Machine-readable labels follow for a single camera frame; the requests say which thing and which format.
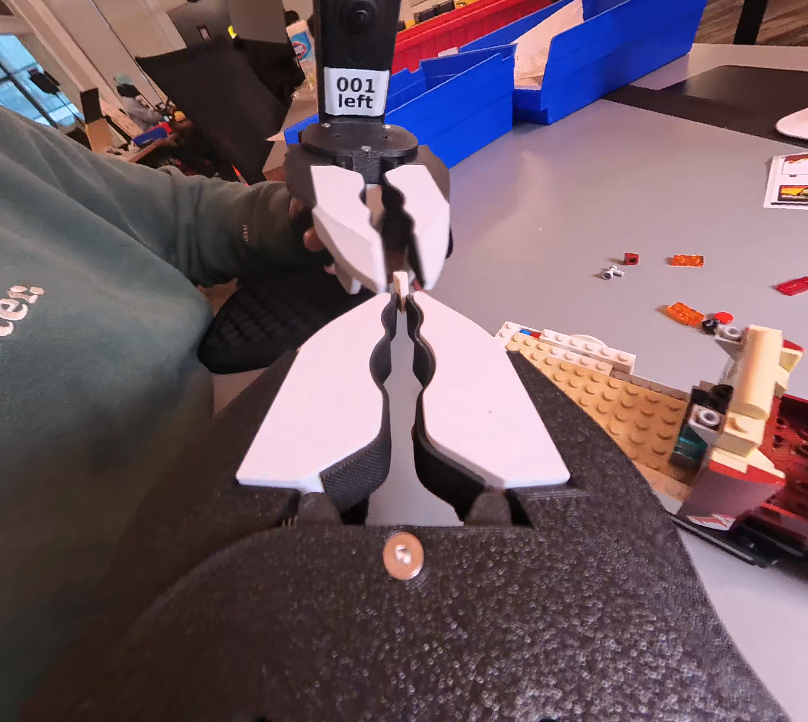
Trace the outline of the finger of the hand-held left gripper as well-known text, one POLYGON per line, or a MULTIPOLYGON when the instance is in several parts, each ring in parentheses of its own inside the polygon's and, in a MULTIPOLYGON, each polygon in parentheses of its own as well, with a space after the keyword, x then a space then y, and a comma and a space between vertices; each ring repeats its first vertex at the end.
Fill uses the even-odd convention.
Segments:
POLYGON ((385 173, 381 235, 387 252, 407 262, 419 286, 435 287, 450 255, 449 201, 426 165, 401 165, 385 173))
POLYGON ((366 288, 386 293, 388 278, 380 233, 361 199, 365 182, 360 173, 336 165, 311 168, 315 205, 314 228, 333 258, 333 272, 348 293, 366 288))

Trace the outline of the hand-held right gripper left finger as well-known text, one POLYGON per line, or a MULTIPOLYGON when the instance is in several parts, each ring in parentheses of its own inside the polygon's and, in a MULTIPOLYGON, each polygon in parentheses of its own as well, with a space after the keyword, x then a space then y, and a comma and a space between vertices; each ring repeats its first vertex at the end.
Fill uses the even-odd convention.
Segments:
POLYGON ((373 492, 389 472, 395 296, 335 318, 294 355, 240 467, 240 485, 373 492))

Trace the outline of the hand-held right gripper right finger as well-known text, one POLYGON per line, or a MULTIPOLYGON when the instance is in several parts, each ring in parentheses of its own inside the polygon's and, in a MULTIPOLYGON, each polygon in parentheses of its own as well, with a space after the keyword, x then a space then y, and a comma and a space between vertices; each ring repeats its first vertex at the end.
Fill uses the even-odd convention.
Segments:
POLYGON ((426 292, 407 298, 427 451, 497 488, 571 477, 501 340, 426 292))

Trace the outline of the blue plastic bin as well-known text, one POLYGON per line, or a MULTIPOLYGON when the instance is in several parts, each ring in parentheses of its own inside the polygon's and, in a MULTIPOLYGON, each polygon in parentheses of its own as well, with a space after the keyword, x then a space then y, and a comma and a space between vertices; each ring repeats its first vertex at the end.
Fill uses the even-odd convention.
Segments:
POLYGON ((314 207, 318 182, 390 190, 432 186, 512 129, 513 43, 423 61, 416 72, 318 64, 318 117, 288 129, 284 180, 314 207))
POLYGON ((460 48, 517 41, 568 4, 582 23, 553 38, 540 89, 515 84, 515 121, 550 125, 687 55, 708 0, 560 0, 460 48))

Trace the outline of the red tan brick toy truck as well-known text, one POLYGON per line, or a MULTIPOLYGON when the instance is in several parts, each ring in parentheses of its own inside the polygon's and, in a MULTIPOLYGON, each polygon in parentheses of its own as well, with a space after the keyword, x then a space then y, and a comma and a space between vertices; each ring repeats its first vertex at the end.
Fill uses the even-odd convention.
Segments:
POLYGON ((806 400, 787 393, 803 347, 722 324, 710 335, 728 356, 721 377, 685 392, 595 337, 512 322, 496 336, 601 426, 678 526, 749 564, 806 562, 806 400))

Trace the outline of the grey desk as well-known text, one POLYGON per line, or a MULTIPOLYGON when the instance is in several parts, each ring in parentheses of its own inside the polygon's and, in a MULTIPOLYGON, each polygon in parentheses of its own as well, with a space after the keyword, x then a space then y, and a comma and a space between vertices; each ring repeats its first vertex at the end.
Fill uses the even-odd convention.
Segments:
MULTIPOLYGON (((806 351, 806 211, 763 207, 779 141, 597 101, 551 126, 520 125, 451 171, 454 251, 437 299, 493 333, 504 321, 599 338, 639 376, 689 390, 721 373, 718 345, 663 314, 681 302, 779 329, 806 351), (610 282, 624 252, 639 265, 610 282), (704 256, 701 269, 667 263, 704 256)), ((457 525, 420 485, 410 429, 418 394, 406 317, 393 343, 393 459, 374 525, 457 525)), ((792 720, 806 720, 806 570, 761 569, 683 533, 738 648, 792 720)))

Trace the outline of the wipes canister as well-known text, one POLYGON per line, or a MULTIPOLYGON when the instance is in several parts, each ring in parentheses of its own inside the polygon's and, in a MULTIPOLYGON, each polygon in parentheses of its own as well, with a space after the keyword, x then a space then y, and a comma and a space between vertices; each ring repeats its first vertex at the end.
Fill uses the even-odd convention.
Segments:
POLYGON ((303 19, 295 21, 287 26, 287 33, 298 65, 306 76, 309 86, 314 88, 317 83, 317 66, 314 38, 308 28, 308 21, 303 19))

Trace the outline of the red plastic bin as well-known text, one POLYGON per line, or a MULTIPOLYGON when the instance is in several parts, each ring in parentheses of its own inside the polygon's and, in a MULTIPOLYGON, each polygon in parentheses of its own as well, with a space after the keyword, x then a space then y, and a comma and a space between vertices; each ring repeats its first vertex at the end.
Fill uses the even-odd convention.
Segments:
POLYGON ((421 61, 436 58, 441 51, 462 48, 551 3, 552 0, 476 0, 400 31, 391 72, 416 71, 421 61))

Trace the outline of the black bulky object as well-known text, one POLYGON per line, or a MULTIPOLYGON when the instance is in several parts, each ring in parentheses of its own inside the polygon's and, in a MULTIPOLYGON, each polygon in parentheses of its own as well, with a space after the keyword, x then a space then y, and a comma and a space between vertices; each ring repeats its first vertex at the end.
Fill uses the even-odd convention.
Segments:
POLYGON ((249 183, 263 168, 305 81, 289 40, 225 35, 135 61, 249 183))

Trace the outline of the white paper scrap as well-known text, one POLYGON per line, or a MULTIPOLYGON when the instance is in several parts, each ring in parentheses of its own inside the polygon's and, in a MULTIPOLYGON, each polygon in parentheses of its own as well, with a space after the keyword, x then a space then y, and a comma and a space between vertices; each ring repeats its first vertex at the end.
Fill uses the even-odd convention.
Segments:
POLYGON ((582 23, 582 0, 564 0, 559 10, 522 34, 514 42, 515 87, 540 90, 552 41, 582 23))

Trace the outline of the sticker sheet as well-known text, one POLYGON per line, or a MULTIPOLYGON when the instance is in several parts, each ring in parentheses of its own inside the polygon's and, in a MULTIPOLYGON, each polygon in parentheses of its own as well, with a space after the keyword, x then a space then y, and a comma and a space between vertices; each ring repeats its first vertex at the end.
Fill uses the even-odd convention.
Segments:
POLYGON ((807 153, 774 156, 769 164, 763 206, 807 210, 807 153))

